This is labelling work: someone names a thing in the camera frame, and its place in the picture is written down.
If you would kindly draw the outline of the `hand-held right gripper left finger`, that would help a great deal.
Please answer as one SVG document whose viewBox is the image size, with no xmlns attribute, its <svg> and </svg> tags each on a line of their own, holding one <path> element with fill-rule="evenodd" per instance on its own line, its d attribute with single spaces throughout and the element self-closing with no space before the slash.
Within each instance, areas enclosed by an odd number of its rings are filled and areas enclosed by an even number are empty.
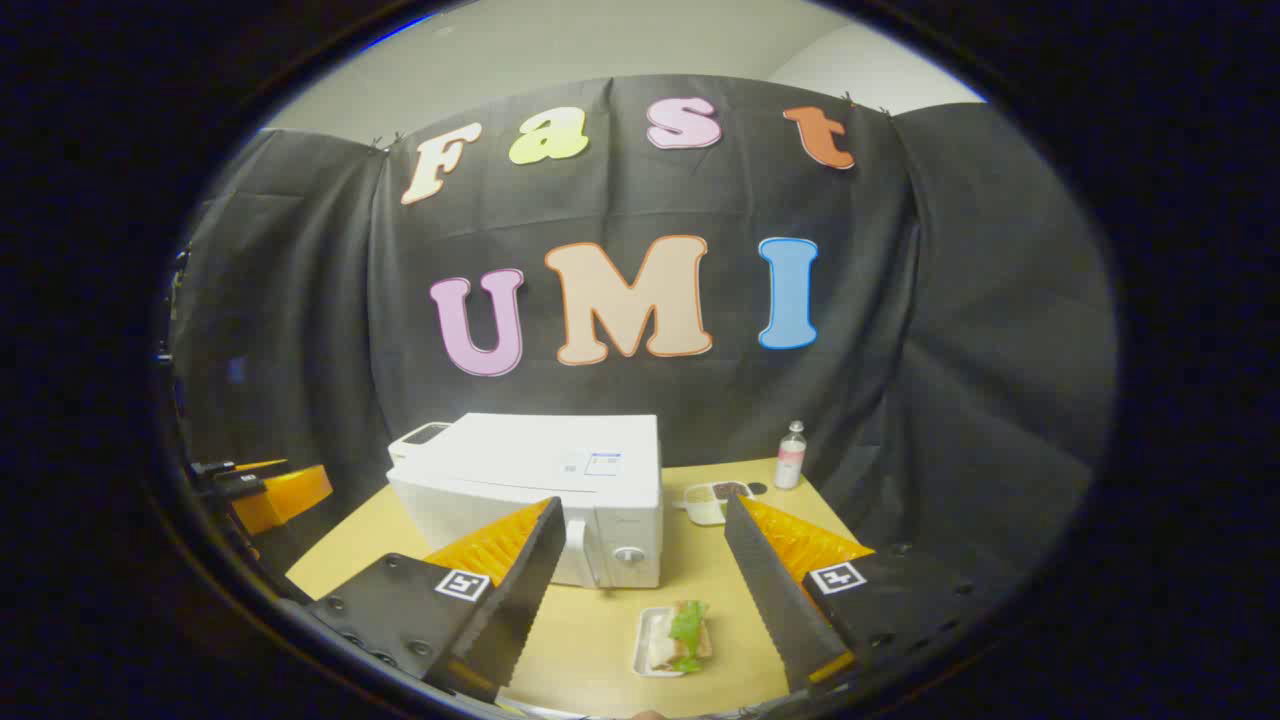
<svg viewBox="0 0 1280 720">
<path fill-rule="evenodd" d="M 548 497 L 425 559 L 384 553 L 305 611 L 378 664 L 492 702 L 515 674 L 564 542 L 561 498 Z"/>
</svg>

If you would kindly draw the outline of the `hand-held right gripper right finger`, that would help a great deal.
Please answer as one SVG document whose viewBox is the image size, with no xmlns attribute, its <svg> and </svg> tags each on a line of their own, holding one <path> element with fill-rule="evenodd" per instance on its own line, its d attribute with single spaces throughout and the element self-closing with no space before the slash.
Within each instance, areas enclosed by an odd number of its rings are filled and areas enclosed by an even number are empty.
<svg viewBox="0 0 1280 720">
<path fill-rule="evenodd" d="M 791 692 L 893 676 L 959 637 L 989 600 L 979 577 L 924 550 L 869 550 L 744 496 L 724 515 Z"/>
</svg>

